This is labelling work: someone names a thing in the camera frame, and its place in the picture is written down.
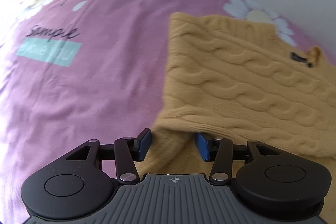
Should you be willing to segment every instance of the sweater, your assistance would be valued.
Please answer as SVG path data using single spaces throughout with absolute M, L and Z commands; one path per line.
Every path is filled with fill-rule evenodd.
M 291 52 L 312 67 L 292 60 Z M 165 73 L 164 106 L 140 174 L 209 175 L 212 163 L 202 161 L 195 132 L 235 144 L 259 140 L 335 173 L 336 68 L 318 47 L 301 52 L 272 24 L 174 13 Z M 240 166 L 234 163 L 233 177 Z M 332 185 L 322 213 L 330 223 L 335 194 Z

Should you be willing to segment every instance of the pink bed sheet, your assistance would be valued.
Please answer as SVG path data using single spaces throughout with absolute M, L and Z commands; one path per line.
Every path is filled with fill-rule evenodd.
M 113 143 L 151 126 L 162 107 L 170 14 L 244 18 L 253 5 L 43 0 L 27 7 L 0 48 L 0 221 L 26 220 L 20 188 L 39 168 L 88 139 Z M 303 50 L 314 45 L 296 26 L 265 11 L 289 43 Z M 110 176 L 113 164 L 103 166 Z

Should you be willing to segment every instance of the teal rectangle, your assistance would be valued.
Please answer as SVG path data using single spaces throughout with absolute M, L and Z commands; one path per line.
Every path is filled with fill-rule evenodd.
M 69 67 L 82 43 L 27 37 L 16 55 Z

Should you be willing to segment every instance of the bed sheet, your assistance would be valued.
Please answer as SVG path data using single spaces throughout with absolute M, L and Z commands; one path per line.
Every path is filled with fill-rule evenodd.
M 88 139 L 113 143 L 162 108 L 169 16 L 268 15 L 286 42 L 315 43 L 251 0 L 25 0 L 0 48 L 0 221 L 23 223 L 20 188 Z M 103 170 L 115 175 L 113 162 Z

